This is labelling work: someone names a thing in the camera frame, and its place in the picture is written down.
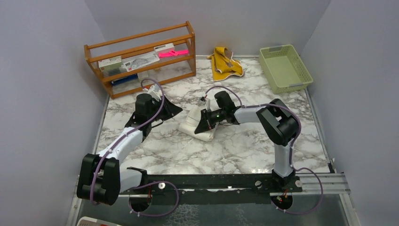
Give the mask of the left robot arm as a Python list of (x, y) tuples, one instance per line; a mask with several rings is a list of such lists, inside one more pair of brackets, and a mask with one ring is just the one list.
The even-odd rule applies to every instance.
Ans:
[(146, 191), (146, 171), (135, 167), (121, 171), (120, 165), (148, 137), (154, 121), (169, 120), (181, 111), (165, 96), (138, 95), (135, 110), (118, 138), (99, 153), (84, 156), (77, 197), (93, 204), (113, 205), (119, 194), (130, 188), (139, 194)]

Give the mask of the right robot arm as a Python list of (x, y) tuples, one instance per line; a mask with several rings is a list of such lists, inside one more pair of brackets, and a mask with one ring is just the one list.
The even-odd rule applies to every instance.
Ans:
[(288, 188), (295, 179), (292, 146), (302, 127), (298, 117), (280, 99), (259, 106), (236, 106), (226, 91), (220, 91), (214, 97), (219, 108), (201, 110), (194, 133), (210, 131), (221, 121), (233, 125), (260, 123), (275, 148), (271, 185), (279, 192)]

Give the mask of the white towel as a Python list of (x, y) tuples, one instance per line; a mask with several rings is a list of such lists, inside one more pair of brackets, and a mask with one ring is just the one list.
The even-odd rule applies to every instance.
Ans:
[(195, 105), (188, 113), (186, 118), (182, 123), (180, 123), (178, 130), (186, 135), (189, 135), (193, 138), (205, 141), (205, 142), (210, 142), (215, 135), (215, 130), (216, 128), (195, 134), (194, 131), (199, 125), (200, 119), (201, 119), (201, 114), (200, 111), (205, 109), (204, 105), (197, 106)]

